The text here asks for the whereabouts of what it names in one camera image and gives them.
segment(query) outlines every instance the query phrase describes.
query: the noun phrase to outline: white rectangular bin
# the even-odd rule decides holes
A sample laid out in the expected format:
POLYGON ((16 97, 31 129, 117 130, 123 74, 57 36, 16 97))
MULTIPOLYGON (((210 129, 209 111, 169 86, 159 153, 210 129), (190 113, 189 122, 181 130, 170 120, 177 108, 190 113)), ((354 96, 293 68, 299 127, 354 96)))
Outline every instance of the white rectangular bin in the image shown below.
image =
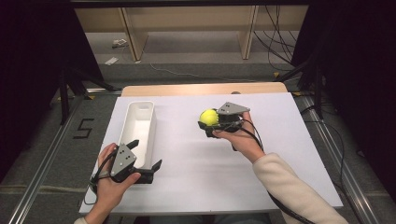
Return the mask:
POLYGON ((156 123, 154 103, 133 102, 129 104, 119 145, 127 145, 136 139, 139 140, 139 145, 132 149, 136 155, 135 168, 151 169, 156 123))

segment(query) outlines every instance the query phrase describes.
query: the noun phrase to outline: wrist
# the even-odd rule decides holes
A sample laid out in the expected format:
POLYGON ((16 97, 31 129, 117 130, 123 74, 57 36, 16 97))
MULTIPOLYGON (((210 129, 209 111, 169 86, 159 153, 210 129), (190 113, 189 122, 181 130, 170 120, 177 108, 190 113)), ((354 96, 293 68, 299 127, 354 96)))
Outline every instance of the wrist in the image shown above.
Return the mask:
POLYGON ((250 150, 244 153, 244 156, 250 160, 251 163, 254 163, 259 158, 265 156, 265 153, 260 150, 250 150))
POLYGON ((96 203, 91 209, 90 213, 85 216, 85 220, 89 224, 103 223, 106 217, 110 214, 111 209, 105 204, 96 203))

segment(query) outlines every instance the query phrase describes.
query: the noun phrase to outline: yellow ball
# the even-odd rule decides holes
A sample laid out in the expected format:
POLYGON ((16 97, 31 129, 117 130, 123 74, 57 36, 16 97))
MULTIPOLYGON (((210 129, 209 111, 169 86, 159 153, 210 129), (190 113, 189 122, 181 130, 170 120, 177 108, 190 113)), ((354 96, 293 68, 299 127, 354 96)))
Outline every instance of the yellow ball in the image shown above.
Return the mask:
POLYGON ((219 115, 215 109, 207 109, 206 111, 202 112, 199 121, 206 124, 207 126, 212 126, 219 124, 219 115))

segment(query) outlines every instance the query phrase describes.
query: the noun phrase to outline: human hand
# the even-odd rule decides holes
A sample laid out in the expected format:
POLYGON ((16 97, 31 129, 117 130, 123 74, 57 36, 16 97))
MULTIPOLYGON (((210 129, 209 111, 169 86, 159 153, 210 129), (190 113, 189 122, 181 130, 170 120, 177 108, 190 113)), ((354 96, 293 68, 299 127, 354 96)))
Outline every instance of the human hand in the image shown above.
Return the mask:
MULTIPOLYGON (((112 143, 105 147, 98 157, 98 166, 100 166, 105 158, 113 152, 117 147, 115 143, 112 143)), ((107 162, 103 170, 109 170, 110 164, 107 162)), ((111 178, 102 178, 98 182, 97 186, 97 202, 93 206, 91 212, 85 216, 85 220, 92 223, 102 223, 108 214, 116 207, 125 191, 132 186, 139 178, 141 174, 133 173, 129 175, 123 182, 116 183, 111 178)))
MULTIPOLYGON (((244 112, 242 114, 242 119, 253 123, 249 112, 244 112)), ((254 128, 249 122, 244 121, 242 127, 247 131, 254 133, 254 128)), ((265 155, 256 140, 242 130, 238 130, 235 133, 227 133, 224 131, 219 132, 219 130, 215 130, 213 131, 213 135, 230 141, 233 147, 241 152, 252 163, 265 155)))

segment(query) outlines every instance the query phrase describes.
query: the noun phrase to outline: sleeve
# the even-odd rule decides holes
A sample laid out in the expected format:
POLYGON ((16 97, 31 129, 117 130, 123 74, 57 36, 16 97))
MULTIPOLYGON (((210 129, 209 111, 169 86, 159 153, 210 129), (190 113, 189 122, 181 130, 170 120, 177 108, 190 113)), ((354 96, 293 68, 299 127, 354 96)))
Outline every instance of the sleeve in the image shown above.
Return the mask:
MULTIPOLYGON (((298 215, 317 224, 347 223, 277 154, 269 153, 256 160, 253 171, 268 192, 298 215)), ((288 224, 299 223, 284 213, 282 215, 288 224)))
POLYGON ((85 218, 81 217, 75 221, 74 224, 88 224, 85 218))

